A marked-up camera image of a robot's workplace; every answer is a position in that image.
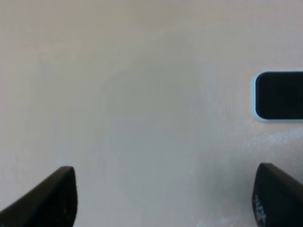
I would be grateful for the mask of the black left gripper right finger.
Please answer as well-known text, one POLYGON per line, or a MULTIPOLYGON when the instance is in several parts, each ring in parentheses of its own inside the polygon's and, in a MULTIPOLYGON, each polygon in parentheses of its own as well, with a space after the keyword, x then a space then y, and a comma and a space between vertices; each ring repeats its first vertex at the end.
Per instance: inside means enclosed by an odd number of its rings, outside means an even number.
POLYGON ((271 163, 256 172, 252 208, 258 227, 301 227, 303 184, 271 163))

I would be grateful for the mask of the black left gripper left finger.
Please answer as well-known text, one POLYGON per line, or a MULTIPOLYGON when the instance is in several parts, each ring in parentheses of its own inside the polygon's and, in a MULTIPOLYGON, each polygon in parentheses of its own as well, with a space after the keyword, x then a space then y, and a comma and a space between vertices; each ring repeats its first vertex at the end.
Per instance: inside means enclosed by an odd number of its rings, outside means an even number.
POLYGON ((72 227, 78 210, 75 169, 62 166, 0 212, 2 227, 72 227))

